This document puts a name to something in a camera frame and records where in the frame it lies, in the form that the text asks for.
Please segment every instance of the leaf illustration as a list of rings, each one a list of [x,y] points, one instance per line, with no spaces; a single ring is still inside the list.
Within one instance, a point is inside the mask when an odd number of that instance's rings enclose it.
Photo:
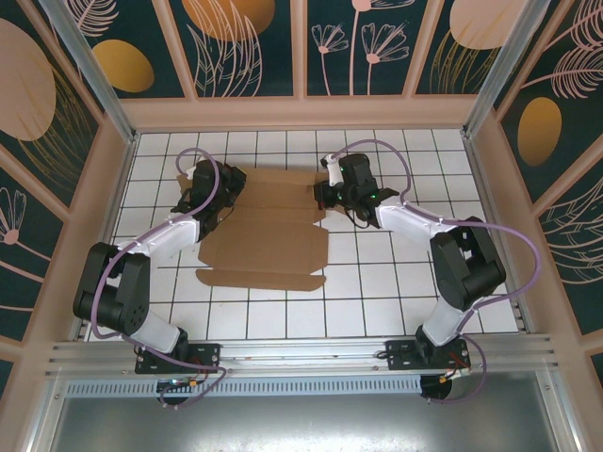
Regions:
[[[564,283],[603,279],[603,178],[574,200],[551,206],[542,226]]]
[[[570,33],[582,49],[603,45],[603,0],[581,0]]]
[[[213,96],[216,89],[216,68],[211,55],[207,51],[207,43],[197,32],[187,25],[197,49],[197,69],[195,71],[195,86],[201,92],[203,97]]]
[[[203,97],[254,96],[262,81],[262,54],[252,22],[231,2],[227,14],[217,0],[191,0],[197,24],[205,32],[189,32],[197,49],[195,85]]]
[[[119,15],[116,0],[66,0],[66,4],[82,35],[93,38],[103,36]]]
[[[566,52],[551,75],[557,96],[586,99],[603,81],[603,47]]]

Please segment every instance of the flower illustration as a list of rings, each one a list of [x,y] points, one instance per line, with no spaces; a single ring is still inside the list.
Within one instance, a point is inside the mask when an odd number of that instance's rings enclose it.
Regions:
[[[350,43],[345,40],[346,34],[339,25],[327,25],[322,29],[321,25],[314,25],[312,27],[312,37],[317,45],[318,51],[320,52],[320,60],[322,62],[322,76],[324,78],[324,86],[327,89],[327,95],[331,95],[329,90],[329,81],[327,78],[327,70],[324,64],[324,56],[331,52],[339,52],[340,50],[346,50]]]
[[[5,187],[0,188],[0,244],[17,245],[42,259],[50,259],[37,251],[34,251],[19,241],[19,230],[23,224],[25,207],[27,206],[27,197],[19,190],[15,190],[13,198]],[[21,268],[12,266],[6,262],[0,261],[0,267],[10,270],[18,275],[29,278],[37,283],[42,283],[43,278],[29,273]],[[16,306],[5,306],[0,304],[0,309],[9,311],[32,312],[33,308],[20,308]]]
[[[375,24],[362,27],[362,43],[368,62],[367,94],[370,94],[370,75],[373,64],[406,58],[409,48],[407,45],[403,45],[404,42],[406,42],[406,35],[403,24],[383,25],[377,35],[375,35]]]
[[[0,243],[14,245],[19,242],[26,205],[27,197],[19,190],[15,190],[11,201],[8,190],[0,188]]]
[[[351,51],[350,51],[350,96],[354,95],[354,52],[356,49],[356,30],[358,29],[358,17],[361,12],[372,9],[394,9],[411,6],[415,0],[351,0],[351,5],[356,10],[354,24],[351,29]]]

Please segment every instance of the flattened cardboard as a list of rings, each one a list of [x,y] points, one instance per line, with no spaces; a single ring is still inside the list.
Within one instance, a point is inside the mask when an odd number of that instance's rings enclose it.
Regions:
[[[325,174],[242,170],[247,183],[235,210],[201,245],[199,259],[212,269],[197,270],[197,277],[208,285],[318,289],[326,279],[311,273],[327,265],[329,234],[313,224],[325,217],[313,185]],[[178,181],[182,190],[190,187],[186,178]]]

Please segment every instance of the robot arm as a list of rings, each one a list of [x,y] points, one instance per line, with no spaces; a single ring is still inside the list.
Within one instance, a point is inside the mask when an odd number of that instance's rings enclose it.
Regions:
[[[171,210],[165,228],[144,242],[129,240],[117,246],[97,243],[90,249],[80,279],[73,313],[90,320],[96,287],[109,260],[133,241],[137,245],[125,254],[109,274],[98,306],[98,323],[126,334],[145,346],[187,360],[187,333],[150,311],[150,275],[176,252],[203,240],[218,226],[222,209],[232,207],[246,182],[246,174],[238,168],[218,163],[219,189],[211,203],[198,214],[172,223],[180,214],[191,212],[209,196],[215,182],[215,172],[206,160],[200,161],[187,173],[192,180],[178,205]]]
[[[436,220],[437,215],[402,202],[397,191],[379,189],[364,154],[340,159],[327,155],[321,164],[329,171],[329,181],[314,187],[319,208],[341,206],[368,224],[404,234],[431,251],[442,297],[416,332],[416,340],[428,360],[430,350],[457,337],[465,313],[506,279],[490,235],[483,228],[444,224],[441,218]]]

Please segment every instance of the grid tile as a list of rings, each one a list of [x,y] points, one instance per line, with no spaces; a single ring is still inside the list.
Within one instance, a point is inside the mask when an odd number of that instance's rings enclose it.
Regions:
[[[207,339],[245,339],[248,303],[211,303]]]
[[[346,133],[343,130],[318,130],[318,155],[335,153],[346,146]]]
[[[325,301],[289,301],[286,304],[286,332],[289,339],[324,337]]]
[[[258,153],[285,153],[286,132],[258,132]]]
[[[285,302],[250,303],[248,339],[285,338]]]
[[[461,131],[456,129],[433,129],[433,139],[438,151],[464,151]]]
[[[360,299],[327,299],[327,336],[357,337],[365,335]]]
[[[314,130],[287,132],[286,151],[288,153],[315,153],[317,151],[317,133]]]
[[[170,134],[144,134],[140,137],[137,156],[165,155],[168,150]]]
[[[185,148],[198,145],[232,165],[316,170],[324,154],[374,137],[401,150],[411,167],[413,187],[407,201],[444,217],[483,218],[456,130],[147,134],[140,140],[114,240],[119,243],[140,235],[170,213],[180,194],[176,155]],[[380,185],[405,188],[404,167],[383,145],[354,150],[367,153]],[[194,160],[194,155],[183,157],[183,167],[192,166]],[[315,273],[327,278],[315,291],[206,286],[195,274],[207,267],[199,261],[203,244],[196,244],[175,253],[152,275],[152,307],[162,318],[185,328],[194,340],[414,334],[437,300],[428,251],[402,234],[356,228],[334,211],[326,213],[321,226],[330,232],[329,265]],[[505,291],[503,285],[496,293]],[[482,308],[465,331],[517,331],[511,304]]]
[[[165,157],[136,157],[130,174],[130,181],[157,181],[161,179],[164,161]]]
[[[196,148],[199,134],[170,134],[168,155],[178,155],[184,149]]]
[[[404,138],[409,151],[435,151],[435,142],[430,129],[404,130]]]
[[[226,153],[227,140],[228,134],[226,132],[200,133],[198,146],[212,155]]]
[[[404,324],[399,299],[365,300],[367,336],[402,336]]]

